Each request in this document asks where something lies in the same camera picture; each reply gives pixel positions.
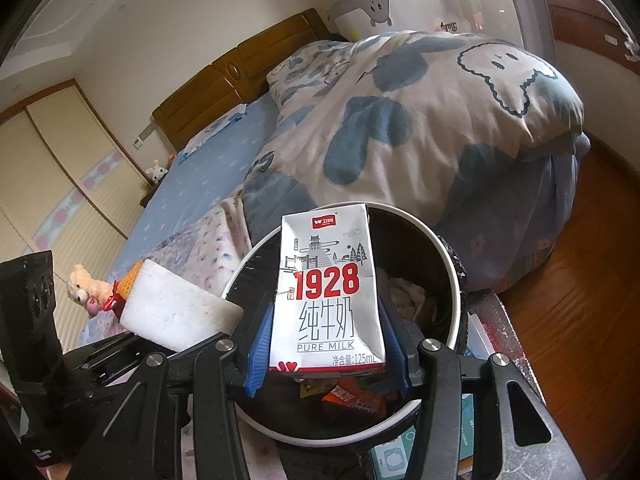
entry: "wardrobe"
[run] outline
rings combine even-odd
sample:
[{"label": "wardrobe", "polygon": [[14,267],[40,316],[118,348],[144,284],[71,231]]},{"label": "wardrobe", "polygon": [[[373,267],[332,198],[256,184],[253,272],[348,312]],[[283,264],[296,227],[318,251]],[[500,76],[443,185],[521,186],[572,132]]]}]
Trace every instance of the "wardrobe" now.
[{"label": "wardrobe", "polygon": [[75,264],[105,279],[143,208],[146,177],[73,83],[0,124],[0,261],[53,252],[58,336],[75,347],[88,319],[66,294]]}]

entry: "white plush toy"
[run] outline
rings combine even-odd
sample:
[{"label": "white plush toy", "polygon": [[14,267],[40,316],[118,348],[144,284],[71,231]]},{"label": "white plush toy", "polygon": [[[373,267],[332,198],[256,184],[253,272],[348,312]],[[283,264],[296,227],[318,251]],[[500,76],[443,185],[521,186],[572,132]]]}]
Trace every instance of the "white plush toy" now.
[{"label": "white plush toy", "polygon": [[154,182],[160,182],[166,175],[167,169],[158,164],[158,160],[154,160],[154,166],[152,168],[146,168],[145,173],[151,175],[151,180]]}]

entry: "trash bin rim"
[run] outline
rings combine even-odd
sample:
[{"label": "trash bin rim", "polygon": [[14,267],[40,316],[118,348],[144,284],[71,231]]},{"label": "trash bin rim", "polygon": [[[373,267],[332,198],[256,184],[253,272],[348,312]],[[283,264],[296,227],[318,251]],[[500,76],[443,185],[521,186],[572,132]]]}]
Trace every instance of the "trash bin rim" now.
[{"label": "trash bin rim", "polygon": [[[440,257],[442,258],[446,268],[447,274],[449,275],[449,283],[451,284],[451,315],[452,320],[449,327],[449,335],[447,335],[446,345],[454,349],[456,344],[456,339],[458,337],[458,330],[460,328],[460,313],[461,313],[461,305],[460,305],[460,284],[458,283],[458,275],[456,273],[455,266],[453,265],[453,261],[447,253],[446,248],[440,241],[440,239],[436,236],[436,234],[429,229],[423,222],[418,220],[415,216],[398,209],[397,207],[390,206],[387,204],[381,204],[377,202],[364,202],[364,201],[354,201],[354,202],[337,202],[328,204],[325,206],[317,207],[313,209],[313,211],[320,209],[329,209],[332,207],[340,207],[343,205],[353,205],[353,204],[365,204],[367,207],[373,207],[376,209],[383,209],[385,211],[389,211],[391,213],[395,213],[398,216],[408,220],[413,223],[415,226],[419,227],[420,230],[429,238],[431,243],[436,247]],[[222,298],[226,299],[231,287],[233,286],[237,273],[244,267],[247,261],[255,254],[255,252],[260,248],[267,240],[269,240],[273,235],[275,235],[280,230],[280,227],[276,227],[273,231],[271,231],[268,235],[266,235],[262,240],[260,240],[252,249],[244,256],[244,258],[240,261],[236,271],[229,279],[226,284],[224,290],[222,291]],[[412,416],[420,407],[420,400],[410,400],[406,403],[402,408],[400,408],[397,412],[395,412],[390,417],[381,420],[374,426],[367,428],[366,430],[359,431],[357,433],[353,433],[350,435],[341,436],[338,438],[324,438],[324,439],[315,439],[315,438],[299,438],[293,437],[289,435],[285,435],[282,433],[278,433],[276,431],[270,430],[269,428],[263,426],[256,420],[252,419],[249,415],[247,415],[240,406],[236,404],[236,412],[244,420],[249,426],[254,428],[257,431],[260,431],[262,434],[266,436],[270,436],[271,438],[284,442],[285,444],[291,444],[293,446],[300,447],[337,447],[337,446],[348,446],[349,444],[355,444],[356,442],[360,442],[363,440],[368,440],[373,438],[384,431],[387,431],[394,427],[398,422],[403,419]]]}]

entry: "wooden floor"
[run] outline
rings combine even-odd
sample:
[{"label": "wooden floor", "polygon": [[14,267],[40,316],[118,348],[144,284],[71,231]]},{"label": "wooden floor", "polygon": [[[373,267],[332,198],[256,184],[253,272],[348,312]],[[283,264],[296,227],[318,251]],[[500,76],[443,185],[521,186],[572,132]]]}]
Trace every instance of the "wooden floor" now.
[{"label": "wooden floor", "polygon": [[550,412],[596,479],[640,436],[640,186],[602,148],[583,159],[549,261],[500,296]]}]

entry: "red ribbon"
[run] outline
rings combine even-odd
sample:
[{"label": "red ribbon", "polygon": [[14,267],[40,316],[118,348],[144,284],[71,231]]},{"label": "red ribbon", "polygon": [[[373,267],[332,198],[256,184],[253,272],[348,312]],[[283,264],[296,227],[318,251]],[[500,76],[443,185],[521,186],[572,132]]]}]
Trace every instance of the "red ribbon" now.
[{"label": "red ribbon", "polygon": [[124,310],[125,299],[118,292],[118,282],[113,282],[113,294],[107,298],[102,306],[103,310],[113,310],[113,313],[120,320],[122,311]]}]

